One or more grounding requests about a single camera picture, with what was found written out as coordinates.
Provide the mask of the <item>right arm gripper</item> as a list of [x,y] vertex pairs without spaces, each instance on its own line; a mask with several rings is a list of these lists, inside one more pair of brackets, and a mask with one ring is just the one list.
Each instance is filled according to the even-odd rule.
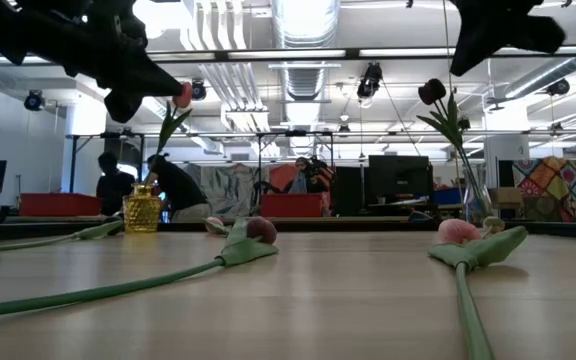
[[450,0],[461,18],[450,72],[462,76],[505,46],[554,53],[566,33],[552,17],[531,15],[544,0]]

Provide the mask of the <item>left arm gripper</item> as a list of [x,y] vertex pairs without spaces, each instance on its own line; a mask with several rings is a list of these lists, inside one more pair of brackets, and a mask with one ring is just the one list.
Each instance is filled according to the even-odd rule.
[[145,52],[145,25],[133,13],[136,0],[77,0],[83,44],[76,51],[77,74],[93,78],[109,91],[104,104],[119,123],[132,119],[143,97],[166,97],[184,106],[184,84],[160,68]]

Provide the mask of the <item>yellow glass vase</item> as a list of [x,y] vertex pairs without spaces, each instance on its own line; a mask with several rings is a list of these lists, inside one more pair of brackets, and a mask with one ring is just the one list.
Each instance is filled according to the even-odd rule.
[[134,183],[132,188],[132,193],[123,198],[125,232],[156,232],[161,210],[160,199],[152,193],[150,185]]

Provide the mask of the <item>clear glass vase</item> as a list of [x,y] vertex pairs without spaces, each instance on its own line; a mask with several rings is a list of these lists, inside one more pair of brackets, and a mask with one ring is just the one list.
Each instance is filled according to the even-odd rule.
[[485,183],[485,165],[474,164],[463,170],[466,189],[464,193],[465,217],[469,223],[482,225],[493,215],[493,207]]

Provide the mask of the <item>black overhead rig bar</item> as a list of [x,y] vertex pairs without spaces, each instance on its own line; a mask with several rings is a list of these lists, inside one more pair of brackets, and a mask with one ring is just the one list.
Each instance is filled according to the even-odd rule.
[[[431,60],[453,57],[455,48],[400,47],[400,48],[333,48],[333,49],[264,49],[213,51],[153,51],[148,56],[155,63],[209,63],[209,62],[272,62],[272,61],[355,61],[355,60]],[[564,45],[555,53],[539,53],[511,47],[502,47],[491,58],[552,58],[576,57],[576,45]]]

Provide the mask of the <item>person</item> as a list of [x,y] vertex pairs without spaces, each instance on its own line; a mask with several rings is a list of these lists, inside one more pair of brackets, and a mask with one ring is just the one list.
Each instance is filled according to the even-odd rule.
[[123,207],[123,198],[133,191],[135,177],[120,171],[117,157],[112,152],[104,152],[98,157],[102,171],[96,187],[96,197],[100,199],[100,213],[112,216]]
[[288,188],[289,194],[307,194],[312,193],[313,184],[316,182],[315,177],[309,171],[310,161],[305,157],[299,157],[295,161],[297,173]]
[[152,155],[147,159],[149,176],[146,183],[157,182],[166,196],[171,209],[171,223],[187,219],[207,218],[211,214],[208,200],[193,178],[164,155]]

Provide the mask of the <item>grey patterned backdrop cloth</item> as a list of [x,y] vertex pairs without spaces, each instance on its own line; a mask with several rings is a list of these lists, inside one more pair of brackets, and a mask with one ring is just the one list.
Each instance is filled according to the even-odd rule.
[[189,164],[183,170],[206,196],[211,215],[220,218],[250,215],[258,203],[256,184],[269,178],[267,167],[243,164],[229,167]]

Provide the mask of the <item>large black monitor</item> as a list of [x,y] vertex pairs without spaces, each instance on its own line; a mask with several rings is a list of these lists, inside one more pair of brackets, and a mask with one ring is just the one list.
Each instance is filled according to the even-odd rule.
[[433,170],[426,156],[370,155],[367,193],[370,198],[401,201],[433,197]]

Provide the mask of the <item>blue crate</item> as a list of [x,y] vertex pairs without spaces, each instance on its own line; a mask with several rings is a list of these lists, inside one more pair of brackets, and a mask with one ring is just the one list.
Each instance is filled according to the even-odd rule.
[[437,189],[434,191],[434,200],[437,205],[460,205],[462,192],[457,187]]

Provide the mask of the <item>cardboard box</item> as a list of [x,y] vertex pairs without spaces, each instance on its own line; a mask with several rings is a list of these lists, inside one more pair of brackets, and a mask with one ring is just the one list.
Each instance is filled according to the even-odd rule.
[[491,188],[489,196],[492,206],[499,210],[517,210],[523,205],[522,192],[515,187]]

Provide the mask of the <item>red plastic bin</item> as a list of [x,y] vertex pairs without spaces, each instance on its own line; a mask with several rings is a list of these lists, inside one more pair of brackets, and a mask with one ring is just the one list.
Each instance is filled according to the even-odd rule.
[[27,217],[97,216],[101,200],[79,193],[22,193],[19,213]]
[[317,194],[266,194],[261,198],[263,217],[322,217],[326,200]]

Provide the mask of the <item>orange fabric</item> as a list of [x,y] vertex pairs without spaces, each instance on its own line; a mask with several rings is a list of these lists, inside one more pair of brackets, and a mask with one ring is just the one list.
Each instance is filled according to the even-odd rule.
[[284,191],[294,180],[298,170],[294,165],[283,164],[272,167],[269,172],[269,183],[280,191]]

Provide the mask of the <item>colourful patchwork quilt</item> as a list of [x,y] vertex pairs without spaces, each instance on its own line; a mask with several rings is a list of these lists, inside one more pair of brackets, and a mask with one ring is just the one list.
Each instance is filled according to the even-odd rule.
[[538,222],[576,223],[576,160],[549,156],[512,162],[521,191],[522,217]]

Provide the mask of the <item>black cabinet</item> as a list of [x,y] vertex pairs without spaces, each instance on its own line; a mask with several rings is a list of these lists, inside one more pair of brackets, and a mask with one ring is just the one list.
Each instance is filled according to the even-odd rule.
[[332,205],[339,217],[358,216],[364,208],[364,183],[360,167],[337,167]]

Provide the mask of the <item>black aluminium table frame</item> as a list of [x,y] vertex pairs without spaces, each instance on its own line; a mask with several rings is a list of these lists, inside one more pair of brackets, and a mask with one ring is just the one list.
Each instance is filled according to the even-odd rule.
[[[280,232],[421,232],[436,231],[439,227],[437,221],[408,223],[386,217],[274,218],[272,222]],[[23,222],[9,218],[0,224],[0,241],[68,235],[102,223],[101,220]],[[535,235],[576,238],[576,223],[508,220],[505,225],[508,229],[523,226]]]

